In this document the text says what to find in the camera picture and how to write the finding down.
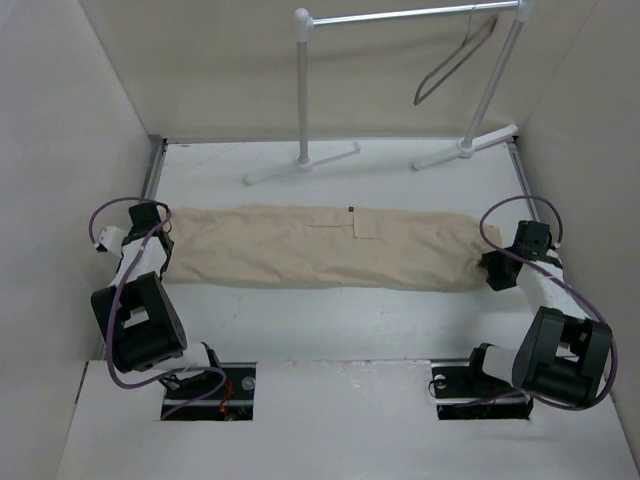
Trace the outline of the beige trousers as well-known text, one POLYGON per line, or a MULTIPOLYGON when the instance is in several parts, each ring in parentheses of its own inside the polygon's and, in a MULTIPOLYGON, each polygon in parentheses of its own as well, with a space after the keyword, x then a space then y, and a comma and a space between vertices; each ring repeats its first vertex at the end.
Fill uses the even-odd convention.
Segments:
POLYGON ((364 207, 181 208, 171 224, 167 280, 234 287, 469 291, 502 243, 465 214, 364 207))

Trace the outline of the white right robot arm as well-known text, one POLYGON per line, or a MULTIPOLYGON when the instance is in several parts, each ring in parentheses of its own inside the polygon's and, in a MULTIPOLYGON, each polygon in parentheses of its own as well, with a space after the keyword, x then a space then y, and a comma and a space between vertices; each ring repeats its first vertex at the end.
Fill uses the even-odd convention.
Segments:
POLYGON ((561 409, 594 406, 613 334, 564 289, 550 227, 519 222, 512 245, 483 254, 479 267, 492 290, 519 289, 534 317, 519 348, 483 343, 472 351, 466 388, 483 396, 502 383, 561 409))

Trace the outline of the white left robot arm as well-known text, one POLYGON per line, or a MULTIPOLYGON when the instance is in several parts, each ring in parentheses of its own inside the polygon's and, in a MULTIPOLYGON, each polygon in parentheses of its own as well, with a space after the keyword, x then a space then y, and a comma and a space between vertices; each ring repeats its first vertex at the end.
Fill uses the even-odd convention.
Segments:
POLYGON ((88 225, 89 238, 99 253, 117 260, 113 280, 94 292, 90 304, 101 331, 107 369, 120 388, 133 390, 158 382, 169 390, 190 385, 206 399, 221 393, 226 374, 210 348, 205 364, 178 367, 137 382, 128 373, 144 373, 186 353, 186 330, 163 285, 172 259, 172 212, 168 205, 137 197, 110 200, 98 207, 88 225), (130 226, 95 228, 99 214, 108 207, 131 201, 130 226))

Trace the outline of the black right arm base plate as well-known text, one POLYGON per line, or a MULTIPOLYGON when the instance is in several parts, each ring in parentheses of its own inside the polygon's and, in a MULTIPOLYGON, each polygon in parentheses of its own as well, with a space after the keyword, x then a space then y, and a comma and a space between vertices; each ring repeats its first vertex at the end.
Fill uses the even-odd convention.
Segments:
POLYGON ((428 392, 439 420, 528 420, 533 400, 501 379, 476 375, 466 360, 433 362, 428 392))

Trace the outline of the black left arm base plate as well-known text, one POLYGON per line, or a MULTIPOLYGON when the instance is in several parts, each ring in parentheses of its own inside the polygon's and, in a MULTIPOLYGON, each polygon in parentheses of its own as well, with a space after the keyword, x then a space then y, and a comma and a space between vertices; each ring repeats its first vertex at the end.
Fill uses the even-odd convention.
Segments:
POLYGON ((165 386, 163 421, 252 421, 256 392, 255 363, 223 364, 226 380, 203 372, 165 386))

